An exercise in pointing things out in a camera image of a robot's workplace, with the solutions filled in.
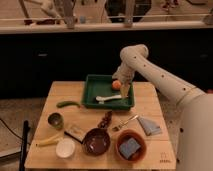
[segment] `gray cloth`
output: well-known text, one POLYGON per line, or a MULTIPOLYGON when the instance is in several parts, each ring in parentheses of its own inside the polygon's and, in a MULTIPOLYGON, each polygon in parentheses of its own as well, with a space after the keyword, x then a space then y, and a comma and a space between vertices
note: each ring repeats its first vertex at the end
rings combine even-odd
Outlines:
POLYGON ((142 117, 137 118, 147 136, 161 134, 162 130, 154 121, 142 117))

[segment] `dish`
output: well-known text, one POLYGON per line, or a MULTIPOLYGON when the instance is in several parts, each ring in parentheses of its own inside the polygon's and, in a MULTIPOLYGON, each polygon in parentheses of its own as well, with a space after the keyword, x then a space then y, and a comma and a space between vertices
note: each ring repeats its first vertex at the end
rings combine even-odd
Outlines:
POLYGON ((68 158, 73 155, 75 151, 75 143, 70 138, 60 140, 56 146, 56 154, 60 158, 68 158))
POLYGON ((98 103, 95 98, 97 96, 109 97, 120 94, 120 91, 112 89, 111 75, 87 75, 82 104, 87 108, 106 108, 118 110, 130 110, 134 106, 133 86, 130 85, 128 98, 116 99, 98 103))

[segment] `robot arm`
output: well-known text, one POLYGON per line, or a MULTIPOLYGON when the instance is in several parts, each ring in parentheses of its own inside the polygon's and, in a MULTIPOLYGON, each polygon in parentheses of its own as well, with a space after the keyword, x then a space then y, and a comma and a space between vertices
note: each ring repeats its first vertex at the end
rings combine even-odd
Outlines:
POLYGON ((149 62, 145 45, 121 50, 122 63, 114 78, 124 86, 137 71, 168 99, 182 107, 177 151, 177 171, 213 170, 213 94, 206 94, 196 86, 178 78, 149 62))
POLYGON ((148 54, 145 45, 123 48, 120 52, 122 63, 113 78, 119 79, 122 84, 127 84, 132 81, 134 72, 137 71, 180 107, 184 107, 195 97, 205 94, 194 85, 149 62, 146 59, 148 54))

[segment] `dark background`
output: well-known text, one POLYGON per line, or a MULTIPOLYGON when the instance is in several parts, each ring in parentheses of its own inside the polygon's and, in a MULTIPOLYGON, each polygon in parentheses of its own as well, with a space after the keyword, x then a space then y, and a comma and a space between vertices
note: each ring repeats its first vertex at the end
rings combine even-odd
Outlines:
MULTIPOLYGON (((212 29, 0 35, 0 98, 47 96, 52 81, 113 74, 120 50, 146 44, 149 60, 203 90, 213 88, 212 29)), ((136 74, 135 81, 145 81, 136 74)))

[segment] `terracotta pot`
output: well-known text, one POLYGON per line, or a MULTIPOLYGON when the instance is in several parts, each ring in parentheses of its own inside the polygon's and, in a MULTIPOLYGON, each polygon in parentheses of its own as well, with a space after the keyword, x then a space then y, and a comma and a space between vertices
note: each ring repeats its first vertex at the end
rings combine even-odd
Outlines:
POLYGON ((135 163, 139 160, 142 160, 146 154, 146 144, 144 139, 133 130, 125 130, 121 132, 115 142, 115 152, 116 155, 123 161, 129 163, 135 163), (126 159, 121 152, 119 151, 119 147, 122 143, 127 142, 130 138, 134 138, 136 142, 141 146, 134 154, 132 154, 128 159, 126 159))

